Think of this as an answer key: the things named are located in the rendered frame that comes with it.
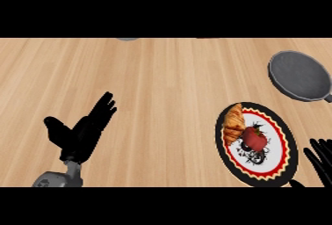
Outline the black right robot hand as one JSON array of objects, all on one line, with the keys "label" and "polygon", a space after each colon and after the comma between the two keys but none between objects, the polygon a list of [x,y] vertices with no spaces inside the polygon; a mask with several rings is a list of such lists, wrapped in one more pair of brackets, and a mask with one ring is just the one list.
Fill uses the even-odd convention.
[{"label": "black right robot hand", "polygon": [[332,188],[332,139],[311,139],[309,145],[311,148],[303,148],[305,157],[323,186]]}]

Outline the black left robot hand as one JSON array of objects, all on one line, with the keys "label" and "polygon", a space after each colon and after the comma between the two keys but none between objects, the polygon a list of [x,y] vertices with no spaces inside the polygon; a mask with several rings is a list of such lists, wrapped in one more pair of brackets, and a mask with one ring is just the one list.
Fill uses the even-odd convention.
[{"label": "black left robot hand", "polygon": [[107,126],[112,115],[116,112],[115,101],[110,92],[101,95],[91,112],[69,128],[54,117],[44,118],[48,130],[48,140],[60,148],[58,160],[82,164],[95,148],[101,131]]}]

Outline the black red white patterned plate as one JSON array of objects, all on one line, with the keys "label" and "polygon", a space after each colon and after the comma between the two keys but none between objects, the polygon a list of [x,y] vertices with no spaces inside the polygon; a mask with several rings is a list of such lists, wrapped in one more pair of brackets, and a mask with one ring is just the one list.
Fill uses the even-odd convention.
[{"label": "black red white patterned plate", "polygon": [[[241,105],[244,127],[261,125],[259,130],[267,138],[267,145],[261,151],[241,149],[241,135],[231,145],[225,144],[224,116],[236,104]],[[298,165],[295,138],[281,118],[265,106],[252,102],[239,102],[221,111],[215,124],[215,144],[231,175],[246,185],[280,187],[293,178]]]}]

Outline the dark grey frying pan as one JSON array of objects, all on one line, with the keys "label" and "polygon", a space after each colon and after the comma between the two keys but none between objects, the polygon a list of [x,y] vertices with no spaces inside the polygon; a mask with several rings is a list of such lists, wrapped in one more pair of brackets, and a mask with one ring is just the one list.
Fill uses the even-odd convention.
[{"label": "dark grey frying pan", "polygon": [[277,52],[267,65],[268,77],[275,89],[289,98],[332,104],[332,77],[321,63],[296,51]]}]

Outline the golden brown croissant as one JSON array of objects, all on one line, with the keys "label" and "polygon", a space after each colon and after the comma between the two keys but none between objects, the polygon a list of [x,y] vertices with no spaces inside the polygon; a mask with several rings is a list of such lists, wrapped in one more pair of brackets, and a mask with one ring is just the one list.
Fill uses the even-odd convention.
[{"label": "golden brown croissant", "polygon": [[222,122],[222,135],[227,145],[239,139],[244,130],[244,119],[241,115],[241,105],[236,104],[227,111]]}]

